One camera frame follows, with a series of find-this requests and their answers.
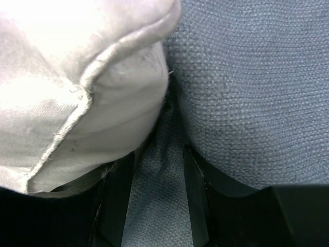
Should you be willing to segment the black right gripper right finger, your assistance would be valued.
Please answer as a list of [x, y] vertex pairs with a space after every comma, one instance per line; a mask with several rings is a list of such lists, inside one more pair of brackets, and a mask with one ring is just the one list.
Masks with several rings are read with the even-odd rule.
[[328, 186], [257, 190], [190, 146], [183, 157], [194, 246], [328, 246]]

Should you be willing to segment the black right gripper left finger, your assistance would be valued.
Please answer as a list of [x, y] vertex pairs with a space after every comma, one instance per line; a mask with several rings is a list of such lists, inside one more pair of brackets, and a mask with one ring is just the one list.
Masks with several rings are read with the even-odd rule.
[[104, 165], [90, 189], [40, 198], [1, 189], [1, 246], [121, 246], [135, 154]]

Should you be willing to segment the blue-grey fabric pillowcase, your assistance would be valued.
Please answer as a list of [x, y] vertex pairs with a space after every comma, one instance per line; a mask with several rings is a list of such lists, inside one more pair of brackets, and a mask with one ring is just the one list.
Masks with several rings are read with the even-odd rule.
[[192, 246], [183, 148], [254, 188], [328, 183], [328, 1], [183, 1], [123, 246]]

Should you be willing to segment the white pillow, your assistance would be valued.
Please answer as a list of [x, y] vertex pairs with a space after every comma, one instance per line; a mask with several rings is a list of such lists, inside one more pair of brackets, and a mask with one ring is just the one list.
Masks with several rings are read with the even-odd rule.
[[180, 1], [1, 1], [1, 187], [65, 197], [137, 150]]

